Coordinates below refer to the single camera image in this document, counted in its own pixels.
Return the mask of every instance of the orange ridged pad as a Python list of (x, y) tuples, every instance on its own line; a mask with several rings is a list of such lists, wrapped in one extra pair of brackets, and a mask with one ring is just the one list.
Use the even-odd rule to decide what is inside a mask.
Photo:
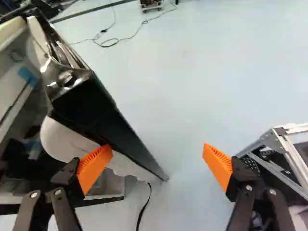
[(203, 159), (207, 163), (224, 192), (226, 192), (230, 176), (233, 172), (231, 158), (218, 149), (205, 143), (203, 147)]
[(80, 159), (76, 176), (84, 195), (88, 193), (112, 157), (112, 149), (106, 144)]

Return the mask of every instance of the light blue floor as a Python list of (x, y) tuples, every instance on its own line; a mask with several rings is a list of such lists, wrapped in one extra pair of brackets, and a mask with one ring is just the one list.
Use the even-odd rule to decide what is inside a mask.
[[(111, 48), (73, 45), (171, 176), (154, 185), (141, 231), (224, 230), (231, 204), (203, 142), (233, 155), (272, 126), (308, 121), (307, 11), (300, 0), (194, 0)], [(115, 12), (101, 40), (130, 36), (158, 14), (142, 14), (137, 1)], [(55, 28), (73, 43), (112, 21), (108, 8)], [(77, 212), (84, 230), (132, 231), (147, 196), (138, 182), (122, 202)]]

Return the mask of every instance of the black strap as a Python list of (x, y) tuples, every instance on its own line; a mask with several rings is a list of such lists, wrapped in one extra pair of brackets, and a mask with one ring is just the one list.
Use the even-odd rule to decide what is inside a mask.
[(145, 211), (145, 208), (147, 207), (149, 201), (150, 201), (150, 198), (151, 198), (151, 194), (152, 194), (152, 187), (150, 185), (150, 183), (148, 183), (149, 187), (150, 187), (150, 195), (149, 195), (149, 198), (148, 198), (148, 201), (145, 203), (145, 205), (142, 207), (140, 213), (139, 213), (139, 216), (138, 216), (138, 220), (137, 220), (137, 227), (136, 227), (136, 231), (139, 231), (139, 225), (140, 225), (140, 222), (141, 222), (141, 218), (143, 216), (143, 213)]

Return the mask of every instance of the black cable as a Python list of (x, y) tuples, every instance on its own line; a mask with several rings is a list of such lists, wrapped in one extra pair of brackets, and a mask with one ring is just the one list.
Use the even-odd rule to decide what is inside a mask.
[(148, 183), (149, 187), (150, 187), (150, 195), (149, 195), (149, 198), (148, 198), (148, 201), (145, 203), (145, 205), (142, 207), (140, 213), (139, 213), (139, 216), (138, 216), (138, 220), (137, 220), (137, 226), (136, 226), (136, 231), (139, 231), (139, 225), (140, 225), (140, 222), (141, 222), (141, 218), (143, 216), (143, 213), (144, 213), (144, 210), (145, 208), (147, 207), (149, 201), (150, 201), (150, 198), (151, 198), (151, 194), (152, 194), (152, 187), (151, 187), (151, 184)]
[[(98, 42), (96, 42), (96, 40), (98, 40), (98, 39), (101, 37), (101, 34), (104, 33), (104, 32), (107, 32), (108, 29), (110, 29), (111, 27), (113, 27), (113, 26), (116, 24), (116, 14), (115, 14), (115, 11), (114, 11), (114, 9), (113, 9), (114, 19), (115, 19), (115, 20), (114, 20), (114, 23), (112, 23), (112, 25), (111, 25), (110, 27), (108, 27), (107, 29), (102, 30), (102, 31), (100, 32), (100, 34), (97, 34), (94, 38), (91, 38), (91, 39), (90, 39), (90, 38), (87, 38), (87, 39), (84, 39), (84, 40), (79, 41), (79, 42), (70, 43), (70, 45), (82, 43), (82, 42), (87, 41), (87, 40), (91, 40), (92, 42), (94, 42), (95, 44), (97, 44), (97, 45), (100, 46), (100, 47), (108, 48), (108, 47), (112, 47), (112, 46), (118, 44), (120, 41), (132, 39), (132, 38), (134, 38), (134, 37), (138, 34), (138, 32), (141, 30), (141, 28), (142, 28), (142, 26), (143, 26), (144, 24), (147, 24), (147, 23), (149, 23), (149, 21), (154, 20), (154, 19), (157, 19), (157, 18), (163, 16), (164, 14), (166, 14), (166, 13), (168, 13), (168, 12), (171, 12), (171, 11), (174, 11), (174, 10), (177, 9), (177, 6), (174, 5), (172, 2), (171, 2), (170, 4), (172, 4), (172, 5), (174, 6), (173, 9), (170, 9), (170, 10), (168, 10), (168, 11), (162, 12), (160, 15), (158, 15), (158, 16), (156, 16), (156, 17), (149, 18), (149, 19), (146, 19), (146, 20), (142, 21), (141, 24), (140, 24), (140, 26), (137, 28), (136, 32), (135, 32), (133, 35), (131, 35), (131, 36), (127, 37), (127, 38), (120, 38), (120, 39), (119, 39), (119, 38), (110, 38), (110, 39), (107, 39), (107, 40), (105, 40), (105, 41), (103, 41), (103, 42), (98, 43)], [(112, 44), (110, 44), (110, 45), (104, 45), (105, 43), (110, 42), (110, 41), (114, 41), (114, 42), (113, 42)]]

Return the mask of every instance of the aluminum frame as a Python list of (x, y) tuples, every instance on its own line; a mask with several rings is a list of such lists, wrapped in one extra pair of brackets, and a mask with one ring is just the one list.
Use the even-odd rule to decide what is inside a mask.
[[(308, 166), (294, 147), (289, 137), (290, 135), (303, 132), (308, 132), (308, 123), (286, 124), (273, 127), (235, 156), (241, 158), (248, 155), (308, 201)], [(300, 185), (279, 171), (283, 168), (279, 169), (280, 166), (277, 164), (266, 162), (253, 154), (254, 150), (262, 149), (264, 147), (269, 147), (284, 156)]]

